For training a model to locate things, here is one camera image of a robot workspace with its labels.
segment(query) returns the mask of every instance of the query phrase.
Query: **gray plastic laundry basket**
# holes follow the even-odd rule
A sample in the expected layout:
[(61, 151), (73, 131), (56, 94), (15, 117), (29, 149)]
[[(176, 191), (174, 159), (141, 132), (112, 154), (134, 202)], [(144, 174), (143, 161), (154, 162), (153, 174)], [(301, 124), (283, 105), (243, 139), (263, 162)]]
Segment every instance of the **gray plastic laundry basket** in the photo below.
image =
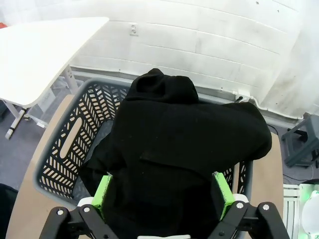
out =
[[(89, 196), (78, 177), (79, 168), (91, 157), (100, 140), (110, 132), (130, 85), (127, 82), (94, 78), (81, 86), (39, 159), (33, 178), (38, 191), (67, 207), (75, 207), (81, 198)], [(200, 100), (214, 103), (206, 95)], [(66, 141), (69, 148), (63, 146)], [(224, 176), (232, 189), (234, 169), (226, 170)], [(248, 199), (251, 180), (252, 162), (240, 163), (237, 191)]]

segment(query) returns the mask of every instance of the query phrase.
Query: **table leg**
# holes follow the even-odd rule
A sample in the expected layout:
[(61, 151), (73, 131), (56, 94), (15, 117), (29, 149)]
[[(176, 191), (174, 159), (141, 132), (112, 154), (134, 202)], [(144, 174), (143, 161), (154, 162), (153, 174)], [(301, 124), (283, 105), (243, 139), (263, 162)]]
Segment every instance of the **table leg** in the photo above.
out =
[(15, 119), (13, 121), (13, 123), (11, 124), (11, 127), (9, 128), (9, 130), (7, 131), (7, 133), (5, 134), (5, 138), (6, 139), (10, 139), (11, 135), (13, 134), (15, 128), (17, 127), (17, 125), (19, 124), (20, 120), (22, 119), (23, 115), (26, 112), (25, 108), (22, 108), (20, 110), (20, 112), (18, 112), (16, 110), (16, 108), (14, 107), (13, 104), (8, 103), (6, 101), (3, 101), (4, 104), (7, 106), (7, 108), (10, 110), (10, 112), (14, 115)]
[(64, 70), (63, 70), (63, 76), (68, 83), (69, 89), (71, 91), (71, 94), (75, 95), (77, 92), (78, 85), (76, 84), (76, 80), (74, 78), (74, 75), (72, 73), (70, 65), (68, 65)]

